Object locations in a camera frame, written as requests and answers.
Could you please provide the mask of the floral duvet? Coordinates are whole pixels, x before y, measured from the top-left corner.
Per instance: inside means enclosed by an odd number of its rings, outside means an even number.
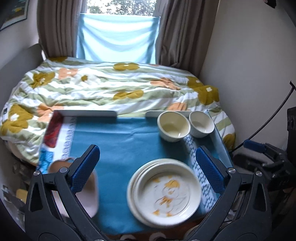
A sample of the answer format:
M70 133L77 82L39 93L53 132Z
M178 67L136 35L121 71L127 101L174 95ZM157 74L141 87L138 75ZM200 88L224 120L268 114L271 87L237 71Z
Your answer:
M39 148L56 110L113 110L129 117L142 117L149 110L206 110L226 148L235 143L218 89L176 68L49 58L23 74L9 95L1 109L1 139L32 165L39 162Z

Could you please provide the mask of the pink square bowl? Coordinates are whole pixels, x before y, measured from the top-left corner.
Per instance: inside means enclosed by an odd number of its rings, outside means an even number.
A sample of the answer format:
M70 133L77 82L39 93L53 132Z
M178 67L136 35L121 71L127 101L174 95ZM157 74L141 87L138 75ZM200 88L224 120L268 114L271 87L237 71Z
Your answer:
M67 158L62 160L53 161L48 169L48 173L56 173L62 167L70 167L72 162L74 161L73 158ZM62 204L60 196L57 191L52 191L53 197L55 199L57 208L59 209L60 214L63 217L68 218L69 215L66 212L65 207ZM99 209L99 192L98 192L98 184L97 184L97 174L94 170L89 179L87 180L86 184L83 187L81 192L76 193L76 197L82 204L85 211L88 215L93 218Z

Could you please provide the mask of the cream ribbed bowl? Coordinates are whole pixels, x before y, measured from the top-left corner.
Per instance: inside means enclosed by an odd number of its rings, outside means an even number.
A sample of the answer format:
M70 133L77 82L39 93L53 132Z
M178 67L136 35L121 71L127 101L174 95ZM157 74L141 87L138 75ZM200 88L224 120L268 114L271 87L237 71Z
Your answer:
M157 118L160 137L167 142L178 142L185 138L191 130L189 120L175 111L165 111Z

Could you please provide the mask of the left brown curtain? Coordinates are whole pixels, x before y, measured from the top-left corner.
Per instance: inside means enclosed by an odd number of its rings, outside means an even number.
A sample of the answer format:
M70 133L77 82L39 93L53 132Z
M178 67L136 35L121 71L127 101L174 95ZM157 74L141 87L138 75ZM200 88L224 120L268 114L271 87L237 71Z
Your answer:
M82 0L41 0L37 5L39 44L47 58L75 57Z

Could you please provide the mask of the small white bowl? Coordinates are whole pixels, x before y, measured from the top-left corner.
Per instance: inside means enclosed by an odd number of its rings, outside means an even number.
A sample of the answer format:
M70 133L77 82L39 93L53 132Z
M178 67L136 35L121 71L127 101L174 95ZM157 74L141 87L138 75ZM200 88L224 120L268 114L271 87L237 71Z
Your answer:
M190 135L195 138L203 138L215 129L214 122L206 113L201 111L193 111L189 114L189 122L191 124Z

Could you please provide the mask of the grey headboard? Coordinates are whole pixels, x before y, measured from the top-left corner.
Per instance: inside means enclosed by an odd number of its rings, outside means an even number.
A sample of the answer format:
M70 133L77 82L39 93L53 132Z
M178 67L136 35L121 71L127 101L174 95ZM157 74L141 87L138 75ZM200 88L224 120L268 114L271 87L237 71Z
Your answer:
M34 44L28 49L20 51L11 61L1 68L1 110L10 97L13 88L24 75L36 69L44 61L40 44Z

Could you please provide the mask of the teal patterned tablecloth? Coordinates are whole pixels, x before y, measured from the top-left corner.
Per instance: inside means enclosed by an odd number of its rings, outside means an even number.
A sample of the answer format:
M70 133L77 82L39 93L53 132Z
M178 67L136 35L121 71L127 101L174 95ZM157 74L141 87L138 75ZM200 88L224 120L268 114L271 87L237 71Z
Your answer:
M215 130L204 138L185 137L169 143L159 136L155 118L66 117L66 128L60 131L62 140L55 148L41 145L37 169L47 173L51 164L67 157L80 157L90 145L100 149L96 165L98 194L90 197L98 205L94 217L97 227L107 235L146 232L130 212L126 200L127 185L134 172L154 159L171 158L189 165L202 186L202 199L195 218L205 216L216 203L215 193L195 159L195 150L205 146L226 167L232 162Z

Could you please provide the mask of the framed houses picture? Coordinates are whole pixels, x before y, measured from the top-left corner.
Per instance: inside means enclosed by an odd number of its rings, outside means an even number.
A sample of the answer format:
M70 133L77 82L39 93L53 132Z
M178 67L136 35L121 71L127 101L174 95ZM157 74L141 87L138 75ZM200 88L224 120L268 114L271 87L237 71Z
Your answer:
M29 2L1 1L1 4L5 4L1 7L1 31L27 19Z

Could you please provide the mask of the light blue window cloth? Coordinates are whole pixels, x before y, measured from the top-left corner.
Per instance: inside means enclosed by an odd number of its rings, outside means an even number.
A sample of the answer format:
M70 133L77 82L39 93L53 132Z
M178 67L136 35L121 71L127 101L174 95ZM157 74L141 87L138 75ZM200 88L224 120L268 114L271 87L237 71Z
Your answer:
M156 62L159 17L81 14L76 57L96 62Z

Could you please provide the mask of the brown curtain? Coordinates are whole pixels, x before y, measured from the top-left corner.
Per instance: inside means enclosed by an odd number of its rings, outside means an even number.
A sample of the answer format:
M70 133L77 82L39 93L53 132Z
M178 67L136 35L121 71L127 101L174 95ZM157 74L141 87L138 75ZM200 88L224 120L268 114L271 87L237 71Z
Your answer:
M39 44L47 58L75 57L82 0L41 0L37 5Z
M175 0L165 4L156 43L156 63L199 76L219 1Z

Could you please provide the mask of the window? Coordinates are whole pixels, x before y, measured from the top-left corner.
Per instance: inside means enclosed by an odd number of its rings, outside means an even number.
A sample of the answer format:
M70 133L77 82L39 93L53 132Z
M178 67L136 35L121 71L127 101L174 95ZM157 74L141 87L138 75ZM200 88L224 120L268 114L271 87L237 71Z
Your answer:
M168 1L163 0L88 0L83 13L104 15L161 16Z

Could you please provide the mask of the right brown curtain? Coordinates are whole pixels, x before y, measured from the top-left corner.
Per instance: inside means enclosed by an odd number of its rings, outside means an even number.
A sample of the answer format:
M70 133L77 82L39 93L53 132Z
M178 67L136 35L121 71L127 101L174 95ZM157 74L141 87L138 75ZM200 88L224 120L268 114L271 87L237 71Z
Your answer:
M156 43L156 63L199 76L219 1L175 0L165 4Z

